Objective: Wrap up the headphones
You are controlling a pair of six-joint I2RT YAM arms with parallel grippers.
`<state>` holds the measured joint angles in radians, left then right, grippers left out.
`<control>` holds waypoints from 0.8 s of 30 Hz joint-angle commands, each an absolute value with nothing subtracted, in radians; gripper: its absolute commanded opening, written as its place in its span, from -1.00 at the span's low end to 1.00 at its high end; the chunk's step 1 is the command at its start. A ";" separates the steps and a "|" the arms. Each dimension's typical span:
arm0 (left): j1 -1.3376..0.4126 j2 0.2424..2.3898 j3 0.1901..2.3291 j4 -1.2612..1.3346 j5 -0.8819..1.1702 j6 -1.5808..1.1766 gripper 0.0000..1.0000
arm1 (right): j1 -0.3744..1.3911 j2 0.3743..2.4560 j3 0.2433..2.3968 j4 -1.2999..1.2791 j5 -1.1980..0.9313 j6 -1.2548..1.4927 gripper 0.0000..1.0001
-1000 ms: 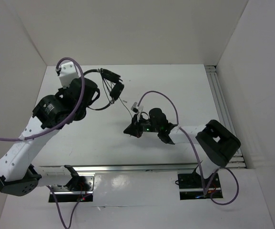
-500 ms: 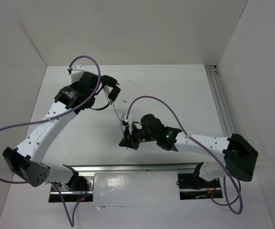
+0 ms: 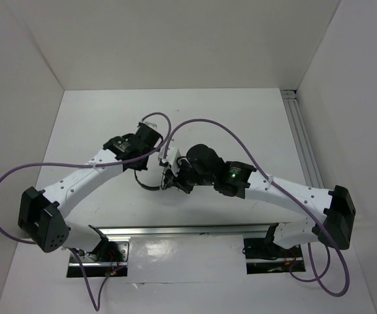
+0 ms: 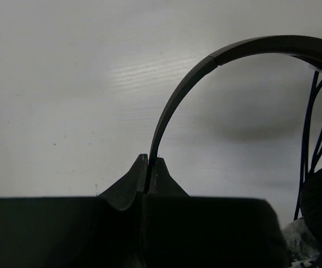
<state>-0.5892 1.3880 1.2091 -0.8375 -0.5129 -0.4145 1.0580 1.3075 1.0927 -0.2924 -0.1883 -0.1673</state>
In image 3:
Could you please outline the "black on-ear headphones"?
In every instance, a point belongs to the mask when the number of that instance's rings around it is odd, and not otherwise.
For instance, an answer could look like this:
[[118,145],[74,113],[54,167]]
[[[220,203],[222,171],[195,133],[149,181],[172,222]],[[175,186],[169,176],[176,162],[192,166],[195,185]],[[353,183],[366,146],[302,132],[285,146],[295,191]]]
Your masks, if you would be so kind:
[[150,177],[142,176],[141,174],[141,171],[134,170],[133,177],[136,183],[144,190],[159,192],[173,188],[167,175],[167,170],[163,170],[161,173],[156,173]]

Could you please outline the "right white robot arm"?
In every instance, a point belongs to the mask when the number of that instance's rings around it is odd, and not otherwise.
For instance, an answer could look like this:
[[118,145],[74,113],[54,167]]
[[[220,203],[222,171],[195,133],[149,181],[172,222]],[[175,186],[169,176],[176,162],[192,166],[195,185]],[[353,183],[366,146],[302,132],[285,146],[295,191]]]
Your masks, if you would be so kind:
[[350,247],[356,209],[343,186],[329,190],[264,177],[252,165],[224,161],[204,144],[191,147],[185,155],[170,147],[164,160],[171,167],[166,172],[167,187],[189,194],[196,186],[211,186],[224,196],[263,201],[302,214],[300,221],[277,222],[269,228],[264,248],[271,256],[317,241],[340,250]]

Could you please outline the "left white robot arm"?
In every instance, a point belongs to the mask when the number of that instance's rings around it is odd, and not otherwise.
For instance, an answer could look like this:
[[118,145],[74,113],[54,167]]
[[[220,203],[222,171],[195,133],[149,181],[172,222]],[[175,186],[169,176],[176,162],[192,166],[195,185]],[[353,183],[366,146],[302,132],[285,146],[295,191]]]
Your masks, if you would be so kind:
[[42,190],[30,187],[22,194],[19,227],[42,249],[50,253],[60,247],[82,250],[100,261],[114,248],[98,228],[66,222],[71,211],[102,184],[126,169],[145,170],[146,154],[153,151],[161,134],[146,124],[135,133],[116,136],[82,169]]

